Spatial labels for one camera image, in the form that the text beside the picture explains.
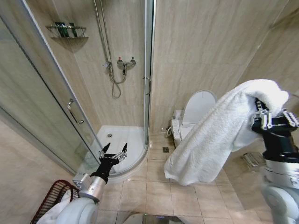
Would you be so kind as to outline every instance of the bidet control panel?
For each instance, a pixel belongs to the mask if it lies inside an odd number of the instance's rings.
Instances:
[[[171,126],[172,126],[172,134],[174,139],[181,139],[179,136],[179,123],[178,120],[173,119],[171,120]]]

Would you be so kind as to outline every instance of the shower mixer faucet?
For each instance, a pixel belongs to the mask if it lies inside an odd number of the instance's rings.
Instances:
[[[124,62],[121,60],[121,57],[117,60],[117,66],[122,69],[122,74],[125,75],[127,73],[127,68],[134,67],[136,65],[136,61],[132,57],[132,59],[129,62]]]

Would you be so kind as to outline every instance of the shower door handle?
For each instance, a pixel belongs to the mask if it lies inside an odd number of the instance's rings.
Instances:
[[[76,122],[77,124],[80,124],[80,125],[81,125],[81,124],[84,123],[84,120],[82,119],[82,120],[78,121],[77,118],[76,118],[76,116],[75,116],[75,114],[74,114],[73,111],[71,110],[71,105],[72,105],[73,102],[74,102],[74,100],[73,100],[73,99],[70,99],[70,101],[69,101],[68,104],[67,104],[67,109],[68,109],[68,111],[70,112],[71,116],[74,118],[75,122]]]
[[[148,77],[146,77],[146,79],[149,80],[149,92],[146,93],[145,95],[150,95],[150,93],[151,93],[151,79],[148,78]]]

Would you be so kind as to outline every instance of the white cloth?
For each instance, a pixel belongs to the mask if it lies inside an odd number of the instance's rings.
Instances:
[[[255,98],[275,116],[288,100],[288,93],[267,79],[245,82],[226,93],[168,158],[165,177],[181,185],[213,181],[231,152],[258,137],[250,129]]]
[[[67,190],[61,201],[47,211],[36,224],[55,224],[61,211],[70,203],[71,190]]]

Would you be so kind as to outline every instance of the metal wire basket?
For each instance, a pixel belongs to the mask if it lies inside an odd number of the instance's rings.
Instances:
[[[71,198],[75,200],[79,198],[79,190],[71,185],[69,182],[65,180],[58,180],[55,181],[50,190],[48,191],[45,199],[43,200],[42,204],[39,206],[36,214],[34,215],[33,219],[31,220],[30,224],[36,224],[37,221],[47,212],[49,211],[54,205],[59,203],[66,193],[67,190],[71,190]]]

